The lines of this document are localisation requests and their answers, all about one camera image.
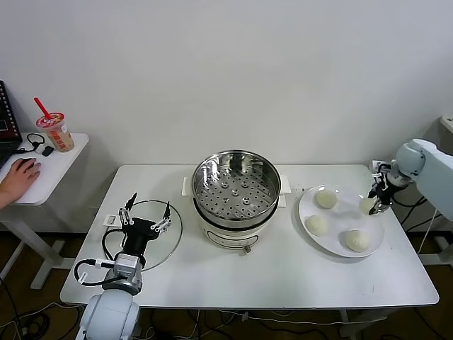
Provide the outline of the person's bare hand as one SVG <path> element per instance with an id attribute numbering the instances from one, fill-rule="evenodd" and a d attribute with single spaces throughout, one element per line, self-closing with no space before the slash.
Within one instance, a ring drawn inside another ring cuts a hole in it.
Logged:
<path id="1" fill-rule="evenodd" d="M 40 176 L 36 159 L 18 159 L 1 182 L 1 208 L 16 202 Z"/>

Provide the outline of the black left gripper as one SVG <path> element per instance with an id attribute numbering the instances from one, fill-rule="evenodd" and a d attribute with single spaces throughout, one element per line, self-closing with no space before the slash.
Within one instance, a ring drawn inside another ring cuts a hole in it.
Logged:
<path id="1" fill-rule="evenodd" d="M 122 230 L 125 232 L 126 240 L 123 246 L 123 252 L 132 256 L 142 256 L 146 250 L 149 241 L 154 241 L 159 237 L 159 233 L 167 231 L 171 225 L 171 206 L 170 202 L 166 203 L 164 215 L 157 223 L 151 220 L 145 220 L 140 217 L 131 217 L 130 211 L 137 198 L 137 193 L 125 203 L 123 208 L 119 209 L 119 216 Z"/>

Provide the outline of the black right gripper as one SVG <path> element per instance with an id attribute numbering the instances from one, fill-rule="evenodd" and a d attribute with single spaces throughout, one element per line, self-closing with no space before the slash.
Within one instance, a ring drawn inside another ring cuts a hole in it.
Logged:
<path id="1" fill-rule="evenodd" d="M 378 198 L 369 209 L 368 215 L 376 215 L 385 212 L 391 205 L 391 198 L 394 194 L 394 186 L 384 179 L 375 179 L 368 193 L 368 198 Z"/>

